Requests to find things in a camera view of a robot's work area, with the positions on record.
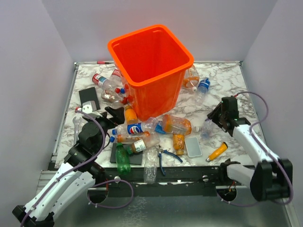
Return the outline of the small orange juice bottle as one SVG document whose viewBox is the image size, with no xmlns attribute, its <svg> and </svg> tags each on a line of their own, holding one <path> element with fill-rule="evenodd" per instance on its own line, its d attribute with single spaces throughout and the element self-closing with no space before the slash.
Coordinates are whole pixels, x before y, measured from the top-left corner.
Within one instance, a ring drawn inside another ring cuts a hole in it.
<svg viewBox="0 0 303 227">
<path fill-rule="evenodd" d="M 138 123 L 136 112 L 130 105 L 125 107 L 125 120 L 127 124 Z"/>
</svg>

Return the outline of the clear bottle light blue label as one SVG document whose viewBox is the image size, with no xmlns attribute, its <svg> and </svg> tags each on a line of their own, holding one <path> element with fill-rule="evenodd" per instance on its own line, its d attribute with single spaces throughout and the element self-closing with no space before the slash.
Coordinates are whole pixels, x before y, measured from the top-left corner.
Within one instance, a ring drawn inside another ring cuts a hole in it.
<svg viewBox="0 0 303 227">
<path fill-rule="evenodd" d="M 210 119 L 206 119 L 201 128 L 201 138 L 206 140 L 211 137 L 213 131 L 213 122 Z"/>
</svg>

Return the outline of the large orange label juice bottle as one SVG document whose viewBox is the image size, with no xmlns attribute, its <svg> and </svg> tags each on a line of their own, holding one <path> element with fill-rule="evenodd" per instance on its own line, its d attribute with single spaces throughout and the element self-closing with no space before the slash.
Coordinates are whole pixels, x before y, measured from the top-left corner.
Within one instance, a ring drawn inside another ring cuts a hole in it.
<svg viewBox="0 0 303 227">
<path fill-rule="evenodd" d="M 192 125 L 186 118 L 165 114 L 162 119 L 162 129 L 170 134 L 189 135 L 199 132 L 201 127 Z"/>
</svg>

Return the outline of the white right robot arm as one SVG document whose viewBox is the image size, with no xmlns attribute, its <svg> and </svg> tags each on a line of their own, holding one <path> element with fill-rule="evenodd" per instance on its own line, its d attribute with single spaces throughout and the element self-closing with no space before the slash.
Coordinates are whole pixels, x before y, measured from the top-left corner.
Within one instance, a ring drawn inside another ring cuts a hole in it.
<svg viewBox="0 0 303 227">
<path fill-rule="evenodd" d="M 207 117 L 242 145 L 255 167 L 250 169 L 237 161 L 225 161 L 220 164 L 217 174 L 221 184 L 228 185 L 233 180 L 239 182 L 250 189 L 256 201 L 284 198 L 292 201 L 292 163 L 271 151 L 255 134 L 253 124 L 239 116 L 235 96 L 223 97 Z"/>
</svg>

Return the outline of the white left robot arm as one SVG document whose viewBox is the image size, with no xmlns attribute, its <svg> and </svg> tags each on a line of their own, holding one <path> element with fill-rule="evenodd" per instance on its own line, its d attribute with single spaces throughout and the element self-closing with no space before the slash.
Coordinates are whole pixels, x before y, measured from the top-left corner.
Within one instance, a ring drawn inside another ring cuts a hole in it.
<svg viewBox="0 0 303 227">
<path fill-rule="evenodd" d="M 96 159 L 105 147 L 107 131 L 125 122 L 124 108 L 106 107 L 101 115 L 84 114 L 87 123 L 64 162 L 46 186 L 12 213 L 23 227 L 52 227 L 62 212 L 88 188 L 101 186 L 105 170 Z"/>
</svg>

